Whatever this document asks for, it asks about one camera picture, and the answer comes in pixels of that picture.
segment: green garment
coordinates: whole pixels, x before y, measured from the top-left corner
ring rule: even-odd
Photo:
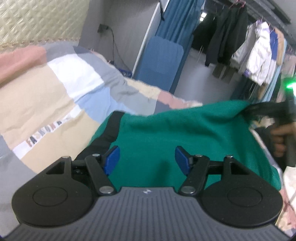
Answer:
[[[247,105],[245,101],[228,101],[147,117],[124,114],[117,140],[111,144],[120,147],[120,160],[109,179],[117,189],[173,186],[177,190],[186,179],[174,157],[176,146],[182,146],[192,155],[206,155],[213,161],[223,161],[231,154],[280,190],[277,170],[239,114]],[[106,122],[92,141],[103,133]],[[220,178],[209,175],[207,186]]]

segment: silver screw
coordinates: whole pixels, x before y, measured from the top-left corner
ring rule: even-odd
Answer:
[[[195,188],[191,186],[183,186],[181,188],[181,192],[185,194],[192,194],[195,192]]]
[[[103,187],[100,187],[99,191],[103,194],[110,194],[110,193],[113,193],[114,188],[110,186],[103,186]]]

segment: purple cuff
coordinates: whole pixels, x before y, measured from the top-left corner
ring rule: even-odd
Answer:
[[[251,71],[248,70],[248,69],[246,69],[246,71],[243,73],[243,75],[244,75],[245,77],[249,78],[250,75],[251,75]]]

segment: human hand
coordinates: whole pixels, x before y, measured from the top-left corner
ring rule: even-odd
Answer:
[[[271,130],[272,139],[274,142],[275,157],[282,157],[286,152],[286,146],[284,144],[284,136],[286,135],[296,135],[296,123],[290,123],[287,125],[279,126]]]

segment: white logo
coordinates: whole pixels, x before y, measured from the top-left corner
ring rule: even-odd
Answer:
[[[152,191],[151,190],[149,190],[149,189],[146,189],[145,191],[143,191],[143,193],[145,193],[145,194],[149,194],[149,193],[151,193]]]

